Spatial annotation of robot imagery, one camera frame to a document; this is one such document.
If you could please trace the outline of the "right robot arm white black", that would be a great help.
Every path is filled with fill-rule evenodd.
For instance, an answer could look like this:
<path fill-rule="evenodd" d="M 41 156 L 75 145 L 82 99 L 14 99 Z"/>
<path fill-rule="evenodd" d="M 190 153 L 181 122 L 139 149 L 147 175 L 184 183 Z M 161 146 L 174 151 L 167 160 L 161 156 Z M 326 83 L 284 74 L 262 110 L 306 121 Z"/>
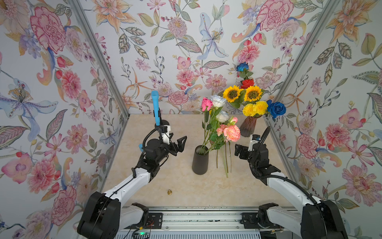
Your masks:
<path fill-rule="evenodd" d="M 255 217 L 243 218 L 242 223 L 255 222 L 263 229 L 278 225 L 302 239 L 346 239 L 347 232 L 335 203 L 314 197 L 270 164 L 265 144 L 270 130 L 267 127 L 262 135 L 252 135 L 248 146 L 236 144 L 234 154 L 247 161 L 252 175 L 287 199 L 296 212 L 268 203 L 259 206 Z"/>

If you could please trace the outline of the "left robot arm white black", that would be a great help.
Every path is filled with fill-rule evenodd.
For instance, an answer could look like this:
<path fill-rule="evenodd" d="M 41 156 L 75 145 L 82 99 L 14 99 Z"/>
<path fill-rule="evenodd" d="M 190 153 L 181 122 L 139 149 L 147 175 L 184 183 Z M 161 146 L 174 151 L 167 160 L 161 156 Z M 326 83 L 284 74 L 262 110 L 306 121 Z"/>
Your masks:
<path fill-rule="evenodd" d="M 187 137 L 172 141 L 169 125 L 156 126 L 140 145 L 141 154 L 132 173 L 112 189 L 94 192 L 88 199 L 79 221 L 77 233 L 87 239 L 113 239 L 123 229 L 143 229 L 148 222 L 149 209 L 139 203 L 125 207 L 127 201 L 149 184 L 170 155 L 185 149 Z"/>

